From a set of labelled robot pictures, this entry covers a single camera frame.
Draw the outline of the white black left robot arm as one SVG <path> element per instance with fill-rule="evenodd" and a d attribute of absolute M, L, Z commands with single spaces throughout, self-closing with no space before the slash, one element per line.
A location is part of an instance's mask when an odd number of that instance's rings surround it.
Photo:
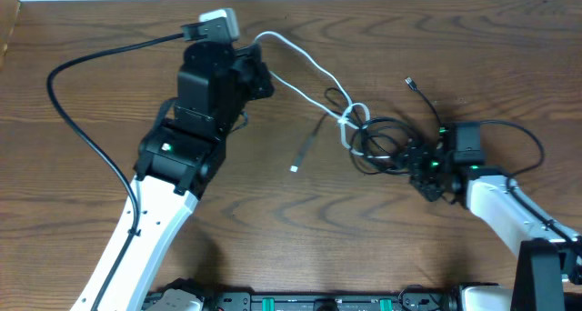
<path fill-rule="evenodd" d="M 274 93 L 259 44 L 201 42 L 184 52 L 177 96 L 138 147 L 128 198 L 75 310 L 138 310 L 176 234 L 226 158 L 249 101 Z"/>

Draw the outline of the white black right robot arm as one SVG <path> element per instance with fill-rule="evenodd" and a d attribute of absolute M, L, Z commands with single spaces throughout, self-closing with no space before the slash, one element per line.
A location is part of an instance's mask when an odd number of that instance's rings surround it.
<path fill-rule="evenodd" d="M 516 176 L 486 163 L 482 122 L 440 126 L 435 145 L 411 142 L 396 156 L 422 197 L 435 202 L 453 195 L 485 222 L 517 258 L 512 288 L 465 284 L 444 294 L 440 310 L 578 310 L 579 294 L 564 283 L 581 283 L 581 235 L 529 198 Z"/>

